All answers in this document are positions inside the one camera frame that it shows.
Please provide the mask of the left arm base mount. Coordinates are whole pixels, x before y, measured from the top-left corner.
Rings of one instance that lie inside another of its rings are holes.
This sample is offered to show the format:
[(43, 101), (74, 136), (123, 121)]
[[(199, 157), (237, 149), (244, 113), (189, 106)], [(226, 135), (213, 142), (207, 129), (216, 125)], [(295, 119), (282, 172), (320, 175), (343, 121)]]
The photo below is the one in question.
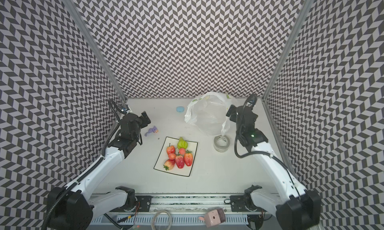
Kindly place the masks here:
[(111, 212), (149, 212), (151, 203), (152, 203), (152, 196), (144, 195), (144, 196), (137, 196), (134, 189), (119, 186), (116, 187), (115, 190), (117, 191), (124, 191), (127, 194), (127, 199), (119, 208), (115, 208), (111, 210)]

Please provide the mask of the green fake pear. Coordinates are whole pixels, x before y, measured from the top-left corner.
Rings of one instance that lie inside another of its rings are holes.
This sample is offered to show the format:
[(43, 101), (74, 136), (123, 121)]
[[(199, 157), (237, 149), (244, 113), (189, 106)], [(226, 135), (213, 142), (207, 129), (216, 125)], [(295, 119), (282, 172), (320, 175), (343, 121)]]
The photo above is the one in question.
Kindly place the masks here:
[(177, 148), (178, 149), (185, 149), (186, 150), (188, 148), (188, 142), (185, 141), (183, 139), (183, 137), (180, 137), (179, 141), (178, 141), (178, 144), (177, 144)]

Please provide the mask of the pink fake peach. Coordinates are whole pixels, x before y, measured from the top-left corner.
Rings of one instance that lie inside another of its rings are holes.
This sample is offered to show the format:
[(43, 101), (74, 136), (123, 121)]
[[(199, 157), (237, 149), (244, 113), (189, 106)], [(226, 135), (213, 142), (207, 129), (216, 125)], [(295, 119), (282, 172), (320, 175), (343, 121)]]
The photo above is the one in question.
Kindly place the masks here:
[(184, 149), (184, 148), (179, 149), (180, 155), (185, 155), (185, 153), (186, 153), (186, 149)]

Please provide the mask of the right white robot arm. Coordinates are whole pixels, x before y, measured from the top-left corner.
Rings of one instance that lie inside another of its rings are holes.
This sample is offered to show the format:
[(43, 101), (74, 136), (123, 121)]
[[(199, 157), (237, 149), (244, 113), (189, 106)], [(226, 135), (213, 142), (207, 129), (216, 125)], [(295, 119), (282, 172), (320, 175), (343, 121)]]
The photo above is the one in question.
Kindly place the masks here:
[(254, 157), (274, 184), (277, 195), (252, 186), (245, 190), (249, 210), (261, 208), (274, 216), (283, 230), (308, 230), (320, 223), (322, 198), (307, 190), (280, 160), (265, 134), (255, 127), (253, 112), (257, 96), (250, 95), (241, 106), (231, 105), (226, 116), (236, 123), (234, 152), (237, 158)]

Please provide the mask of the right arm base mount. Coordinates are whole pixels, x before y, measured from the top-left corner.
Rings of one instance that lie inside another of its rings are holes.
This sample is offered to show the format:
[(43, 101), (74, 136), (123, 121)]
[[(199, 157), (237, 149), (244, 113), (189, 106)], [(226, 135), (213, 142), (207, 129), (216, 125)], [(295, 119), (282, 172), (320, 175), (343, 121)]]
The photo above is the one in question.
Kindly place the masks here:
[(232, 212), (267, 212), (276, 215), (274, 196), (261, 186), (252, 185), (242, 195), (231, 195), (225, 203), (231, 205)]

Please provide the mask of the red fake strawberry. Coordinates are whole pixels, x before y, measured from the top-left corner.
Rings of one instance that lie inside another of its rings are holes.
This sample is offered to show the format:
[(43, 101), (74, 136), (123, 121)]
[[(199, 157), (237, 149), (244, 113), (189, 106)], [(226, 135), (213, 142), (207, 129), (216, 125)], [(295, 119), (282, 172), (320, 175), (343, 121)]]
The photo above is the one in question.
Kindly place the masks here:
[(185, 166), (184, 156), (182, 156), (182, 155), (177, 155), (177, 156), (175, 157), (175, 163), (176, 163), (176, 165), (177, 165), (177, 167), (178, 167), (179, 169), (183, 169), (184, 166)]
[(169, 146), (166, 148), (166, 152), (167, 152), (168, 155), (169, 155), (169, 154), (175, 154), (176, 149), (175, 149), (174, 146), (169, 145)]
[(184, 162), (186, 166), (188, 167), (192, 166), (194, 162), (194, 156), (191, 151), (186, 151), (186, 153), (184, 154)]
[(167, 160), (167, 161), (164, 163), (164, 165), (163, 165), (163, 167), (164, 167), (164, 169), (165, 169), (166, 171), (170, 171), (170, 170), (172, 170), (172, 169), (174, 168), (174, 166), (175, 166), (175, 160)]

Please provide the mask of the white plastic bag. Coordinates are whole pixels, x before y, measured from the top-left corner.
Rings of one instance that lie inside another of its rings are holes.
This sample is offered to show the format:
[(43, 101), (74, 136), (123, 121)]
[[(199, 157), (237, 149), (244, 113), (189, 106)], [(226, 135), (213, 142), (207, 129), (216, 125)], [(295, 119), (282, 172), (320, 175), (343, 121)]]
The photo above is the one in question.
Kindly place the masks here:
[(231, 127), (226, 116), (237, 99), (220, 92), (207, 92), (195, 97), (187, 106), (184, 121), (208, 136), (224, 136)]

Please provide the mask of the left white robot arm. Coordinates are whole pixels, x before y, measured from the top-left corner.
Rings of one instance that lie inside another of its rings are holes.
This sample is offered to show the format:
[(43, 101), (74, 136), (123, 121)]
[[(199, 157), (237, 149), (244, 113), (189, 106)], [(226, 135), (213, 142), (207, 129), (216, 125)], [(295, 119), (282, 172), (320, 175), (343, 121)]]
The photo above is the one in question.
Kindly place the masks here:
[(118, 107), (112, 99), (108, 105), (116, 117), (117, 127), (107, 138), (105, 148), (95, 162), (64, 187), (55, 187), (50, 191), (43, 230), (85, 230), (94, 219), (111, 210), (137, 208), (139, 202), (135, 190), (128, 187), (120, 186), (112, 192), (92, 198), (106, 176), (137, 145), (142, 145), (141, 130), (151, 123), (145, 111), (138, 116), (128, 105)]

